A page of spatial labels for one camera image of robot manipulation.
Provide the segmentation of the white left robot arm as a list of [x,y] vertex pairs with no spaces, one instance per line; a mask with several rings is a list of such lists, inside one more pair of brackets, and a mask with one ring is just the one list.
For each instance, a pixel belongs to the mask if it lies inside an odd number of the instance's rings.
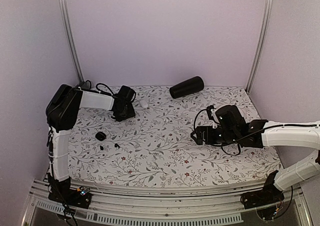
[[136,92],[124,85],[116,94],[61,85],[45,112],[49,128],[50,179],[59,183],[71,180],[68,170],[69,138],[81,108],[111,111],[112,118],[121,122],[136,115],[133,107],[135,97]]

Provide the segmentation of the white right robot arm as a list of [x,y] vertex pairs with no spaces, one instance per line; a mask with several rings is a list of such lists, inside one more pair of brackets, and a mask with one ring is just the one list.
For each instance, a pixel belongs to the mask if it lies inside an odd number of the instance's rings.
[[320,173],[320,123],[280,123],[269,120],[246,122],[235,105],[205,109],[216,126],[194,126],[191,138],[198,145],[224,147],[237,144],[245,148],[304,147],[313,152],[292,166],[271,173],[259,192],[262,204],[269,204],[286,188]]

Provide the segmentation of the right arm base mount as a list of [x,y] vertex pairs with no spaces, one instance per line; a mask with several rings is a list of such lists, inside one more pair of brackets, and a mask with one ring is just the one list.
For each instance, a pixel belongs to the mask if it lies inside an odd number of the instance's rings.
[[285,197],[283,191],[278,190],[274,183],[278,170],[268,175],[263,188],[257,191],[243,193],[240,202],[245,209],[256,208],[282,201]]

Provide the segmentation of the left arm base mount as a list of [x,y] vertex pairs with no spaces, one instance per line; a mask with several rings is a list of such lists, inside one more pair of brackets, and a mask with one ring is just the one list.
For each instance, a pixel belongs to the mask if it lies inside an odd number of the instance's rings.
[[54,179],[50,174],[47,174],[47,177],[50,186],[49,200],[66,206],[89,208],[92,199],[90,188],[81,186],[77,189],[72,189],[70,177],[61,182]]

